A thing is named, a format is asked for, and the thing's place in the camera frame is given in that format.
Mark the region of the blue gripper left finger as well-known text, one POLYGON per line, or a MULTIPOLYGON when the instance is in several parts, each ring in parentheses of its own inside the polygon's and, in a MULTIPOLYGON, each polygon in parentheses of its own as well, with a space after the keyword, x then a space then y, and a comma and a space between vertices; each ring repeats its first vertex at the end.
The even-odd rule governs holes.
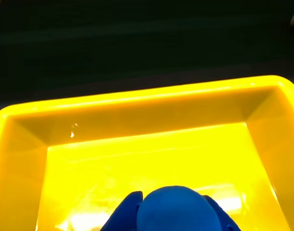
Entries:
POLYGON ((142 201, 142 191, 131 192, 117 206, 100 231, 136 231, 137 212, 142 201))

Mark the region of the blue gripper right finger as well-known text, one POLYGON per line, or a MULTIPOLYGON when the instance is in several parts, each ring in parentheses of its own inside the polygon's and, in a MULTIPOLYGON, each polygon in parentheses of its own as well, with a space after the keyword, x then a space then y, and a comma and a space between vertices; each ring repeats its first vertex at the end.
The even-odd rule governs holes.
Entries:
POLYGON ((219 204, 215 200, 213 200, 210 196, 207 195, 204 195, 203 197, 216 212, 221 224, 222 231, 241 231, 241 229, 234 222, 234 220, 219 206, 219 204))

